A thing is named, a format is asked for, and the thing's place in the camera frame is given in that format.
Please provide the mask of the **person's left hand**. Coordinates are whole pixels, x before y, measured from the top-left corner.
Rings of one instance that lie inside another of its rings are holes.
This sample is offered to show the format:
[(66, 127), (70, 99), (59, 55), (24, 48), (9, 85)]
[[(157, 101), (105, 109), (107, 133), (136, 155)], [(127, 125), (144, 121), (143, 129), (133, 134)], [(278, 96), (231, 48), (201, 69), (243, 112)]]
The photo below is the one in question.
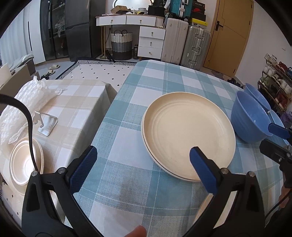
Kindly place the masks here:
[(137, 226), (133, 231), (128, 233), (125, 237), (146, 237), (147, 231), (143, 226)]

